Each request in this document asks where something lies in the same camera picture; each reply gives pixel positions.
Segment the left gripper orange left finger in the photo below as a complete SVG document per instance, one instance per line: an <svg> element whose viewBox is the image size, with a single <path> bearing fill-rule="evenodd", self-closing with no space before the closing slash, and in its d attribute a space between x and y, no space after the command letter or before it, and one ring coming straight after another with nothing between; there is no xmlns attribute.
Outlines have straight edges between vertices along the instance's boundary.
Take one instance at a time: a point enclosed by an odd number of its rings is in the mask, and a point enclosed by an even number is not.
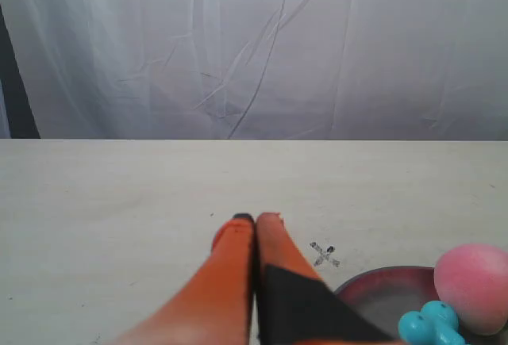
<svg viewBox="0 0 508 345"><path fill-rule="evenodd" d="M114 344L247 344L252 322L255 223L238 213L185 286Z"/></svg>

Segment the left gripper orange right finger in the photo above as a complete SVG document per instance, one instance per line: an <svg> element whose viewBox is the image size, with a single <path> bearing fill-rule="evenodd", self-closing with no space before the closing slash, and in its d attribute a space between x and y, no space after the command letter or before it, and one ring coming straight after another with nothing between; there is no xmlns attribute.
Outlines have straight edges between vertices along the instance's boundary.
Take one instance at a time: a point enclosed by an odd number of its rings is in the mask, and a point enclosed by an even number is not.
<svg viewBox="0 0 508 345"><path fill-rule="evenodd" d="M396 344L341 301L303 257L278 213L256 220L262 344Z"/></svg>

